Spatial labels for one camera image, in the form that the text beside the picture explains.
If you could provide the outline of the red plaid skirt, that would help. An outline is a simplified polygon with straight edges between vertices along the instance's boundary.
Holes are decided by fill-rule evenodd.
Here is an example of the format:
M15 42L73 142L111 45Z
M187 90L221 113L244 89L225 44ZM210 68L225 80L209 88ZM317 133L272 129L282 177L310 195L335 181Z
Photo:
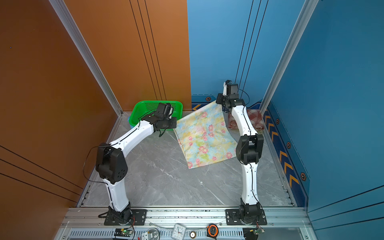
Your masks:
M248 116L250 121L256 131L261 131L264 129L263 118L260 113L260 110L247 109ZM228 116L228 128L232 130L238 130L238 126L235 118L229 114Z

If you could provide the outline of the cream yellow cloth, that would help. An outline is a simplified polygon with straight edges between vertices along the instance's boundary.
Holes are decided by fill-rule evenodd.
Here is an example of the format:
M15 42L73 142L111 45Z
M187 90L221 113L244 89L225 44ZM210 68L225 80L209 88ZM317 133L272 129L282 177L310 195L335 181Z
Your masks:
M237 142L227 129L222 106L215 102L178 120L174 132L189 169L236 157Z

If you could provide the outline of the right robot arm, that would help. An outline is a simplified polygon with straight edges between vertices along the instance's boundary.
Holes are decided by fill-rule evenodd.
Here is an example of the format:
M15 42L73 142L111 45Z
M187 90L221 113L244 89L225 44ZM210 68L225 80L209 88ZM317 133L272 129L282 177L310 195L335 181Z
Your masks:
M257 170L262 157L264 137L253 127L237 84L230 80L225 81L223 92L218 94L216 103L229 110L240 133L236 157L242 166L243 190L238 216L229 217L230 224L266 225L266 215L257 192Z

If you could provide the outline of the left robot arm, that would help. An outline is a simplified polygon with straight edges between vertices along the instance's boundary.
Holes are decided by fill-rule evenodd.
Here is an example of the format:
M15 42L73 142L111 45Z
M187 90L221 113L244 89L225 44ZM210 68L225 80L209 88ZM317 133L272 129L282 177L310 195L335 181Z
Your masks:
M139 122L115 141L101 143L97 148L96 171L107 187L110 200L105 225L133 225L134 214L127 197L125 177L128 173L126 157L146 137L156 131L175 129L177 118L170 103L159 103L157 108L139 118Z

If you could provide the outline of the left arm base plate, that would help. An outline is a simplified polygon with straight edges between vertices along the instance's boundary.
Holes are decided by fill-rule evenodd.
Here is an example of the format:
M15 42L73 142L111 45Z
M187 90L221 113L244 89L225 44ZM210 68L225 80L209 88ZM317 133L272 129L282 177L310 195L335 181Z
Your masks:
M143 226L147 217L145 209L128 209L122 212L109 209L105 218L105 226Z

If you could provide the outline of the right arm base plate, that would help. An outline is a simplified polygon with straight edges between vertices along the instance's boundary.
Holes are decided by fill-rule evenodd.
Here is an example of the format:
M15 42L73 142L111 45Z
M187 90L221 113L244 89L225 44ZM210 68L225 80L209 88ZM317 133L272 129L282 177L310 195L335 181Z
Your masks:
M241 213L239 209L226 209L226 223L228 226L252 225L266 226L268 224L263 210L255 213Z

